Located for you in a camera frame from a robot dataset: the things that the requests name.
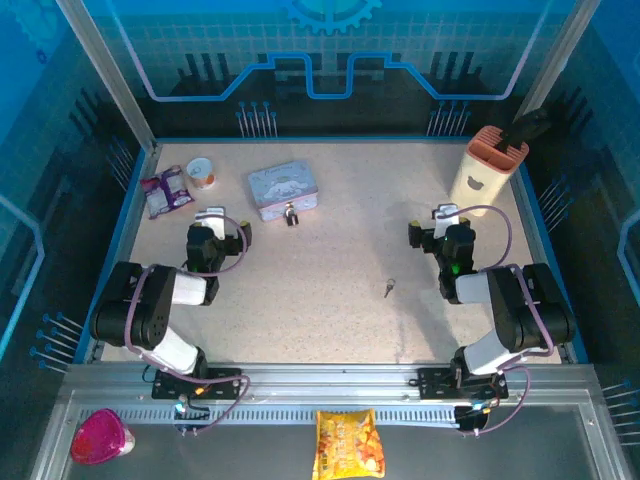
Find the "blue pink cartoon tin box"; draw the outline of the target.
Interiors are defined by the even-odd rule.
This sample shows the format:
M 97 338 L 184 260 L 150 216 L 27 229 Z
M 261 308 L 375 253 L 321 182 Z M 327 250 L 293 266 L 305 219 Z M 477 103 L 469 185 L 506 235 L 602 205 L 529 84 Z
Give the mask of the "blue pink cartoon tin box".
M 254 171 L 248 175 L 248 184 L 263 222 L 285 220 L 285 205 L 289 202 L 294 203 L 298 218 L 301 212 L 318 205 L 318 186 L 305 160 Z

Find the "white orange paper cup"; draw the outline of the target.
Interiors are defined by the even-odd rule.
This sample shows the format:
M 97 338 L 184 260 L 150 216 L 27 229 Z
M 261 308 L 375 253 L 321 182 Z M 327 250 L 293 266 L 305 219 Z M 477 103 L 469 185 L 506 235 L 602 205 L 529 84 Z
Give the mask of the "white orange paper cup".
M 213 164 L 208 158 L 192 159 L 186 166 L 186 172 L 196 189 L 209 189 L 215 182 Z

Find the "purple snack packet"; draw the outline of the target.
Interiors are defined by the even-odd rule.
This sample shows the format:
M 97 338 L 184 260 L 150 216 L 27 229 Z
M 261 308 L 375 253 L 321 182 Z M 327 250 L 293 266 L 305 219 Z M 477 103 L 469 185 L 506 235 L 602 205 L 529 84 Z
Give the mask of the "purple snack packet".
M 140 185 L 145 194 L 151 220 L 194 201 L 179 165 L 171 166 L 151 177 L 142 179 Z

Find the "cream knife block orange top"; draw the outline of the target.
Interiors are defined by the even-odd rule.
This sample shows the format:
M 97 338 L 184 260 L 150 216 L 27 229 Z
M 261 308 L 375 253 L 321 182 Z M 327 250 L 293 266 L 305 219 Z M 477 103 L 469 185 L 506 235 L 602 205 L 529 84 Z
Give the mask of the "cream knife block orange top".
M 449 199 L 460 208 L 492 205 L 500 191 L 529 153 L 529 146 L 508 145 L 505 153 L 496 145 L 502 130 L 485 126 L 469 141 L 460 161 Z

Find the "pink plastic container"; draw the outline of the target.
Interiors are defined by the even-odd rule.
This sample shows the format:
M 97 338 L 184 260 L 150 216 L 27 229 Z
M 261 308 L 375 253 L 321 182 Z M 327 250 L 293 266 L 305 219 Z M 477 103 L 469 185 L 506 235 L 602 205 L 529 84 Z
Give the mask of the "pink plastic container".
M 115 411 L 100 409 L 76 431 L 70 455 L 76 463 L 98 465 L 129 454 L 135 443 L 133 433 Z

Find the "yellow chip bag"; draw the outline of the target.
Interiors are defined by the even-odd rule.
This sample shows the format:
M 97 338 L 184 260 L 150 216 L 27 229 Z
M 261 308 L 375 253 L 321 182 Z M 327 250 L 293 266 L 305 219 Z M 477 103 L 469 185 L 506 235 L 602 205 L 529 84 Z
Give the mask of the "yellow chip bag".
M 373 409 L 316 412 L 312 480 L 345 480 L 386 475 L 386 461 Z

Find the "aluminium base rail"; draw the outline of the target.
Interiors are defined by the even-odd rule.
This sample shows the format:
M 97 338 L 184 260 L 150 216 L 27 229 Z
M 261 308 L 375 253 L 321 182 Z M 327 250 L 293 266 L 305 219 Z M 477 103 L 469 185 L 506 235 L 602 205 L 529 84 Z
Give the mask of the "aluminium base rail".
M 403 405 L 420 401 L 409 385 L 414 364 L 245 364 L 250 378 L 243 403 L 249 405 Z M 120 406 L 150 405 L 151 385 L 141 378 L 140 363 L 74 365 L 64 377 L 59 403 Z M 526 406 L 604 402 L 590 365 L 532 364 L 506 374 L 508 405 Z

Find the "aluminium frame post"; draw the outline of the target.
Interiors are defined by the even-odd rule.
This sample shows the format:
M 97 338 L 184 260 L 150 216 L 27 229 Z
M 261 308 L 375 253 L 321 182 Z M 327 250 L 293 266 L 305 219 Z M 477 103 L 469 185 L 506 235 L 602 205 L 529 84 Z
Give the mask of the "aluminium frame post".
M 136 140 L 147 154 L 156 139 L 132 91 L 82 0 L 55 0 L 94 69 L 107 88 Z
M 547 53 L 531 88 L 522 101 L 515 120 L 540 108 L 551 92 L 569 58 L 589 26 L 601 0 L 575 0 L 574 6 L 564 22 L 554 44 Z

